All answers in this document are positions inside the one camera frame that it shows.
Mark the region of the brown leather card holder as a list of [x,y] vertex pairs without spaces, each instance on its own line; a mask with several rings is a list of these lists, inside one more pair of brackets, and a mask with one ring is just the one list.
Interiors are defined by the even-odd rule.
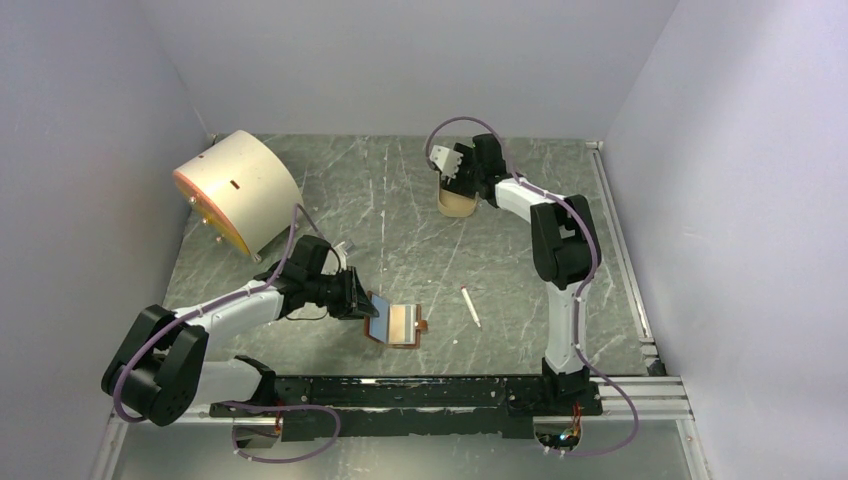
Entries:
[[428,331],[420,304],[397,304],[368,291],[368,299],[378,315],[366,317],[364,334],[370,340],[394,349],[418,349]]

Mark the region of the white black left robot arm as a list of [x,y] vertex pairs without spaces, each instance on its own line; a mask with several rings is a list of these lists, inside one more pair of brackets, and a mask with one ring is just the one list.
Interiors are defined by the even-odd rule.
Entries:
[[210,361],[209,351],[246,330],[314,305],[338,320],[378,315],[353,266],[330,243],[305,235],[244,286],[193,307],[143,309],[106,367],[102,391],[128,422],[167,426],[196,405],[231,403],[261,416],[279,403],[276,373],[249,356]]

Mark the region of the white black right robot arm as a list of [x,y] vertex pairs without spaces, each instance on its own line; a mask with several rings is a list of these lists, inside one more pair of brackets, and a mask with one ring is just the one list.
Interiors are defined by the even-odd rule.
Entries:
[[457,173],[443,184],[472,199],[511,212],[531,232],[533,265],[548,295],[548,341],[539,391],[542,406],[562,414],[589,389],[585,353],[586,303],[602,255],[588,200],[562,196],[508,171],[500,143],[492,134],[456,143]]

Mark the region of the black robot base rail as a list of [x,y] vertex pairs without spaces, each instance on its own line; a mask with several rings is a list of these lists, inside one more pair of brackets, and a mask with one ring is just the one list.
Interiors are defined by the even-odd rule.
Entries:
[[264,404],[285,441],[329,437],[499,434],[533,439],[538,417],[599,416],[598,385],[550,398],[542,374],[472,376],[279,376]]

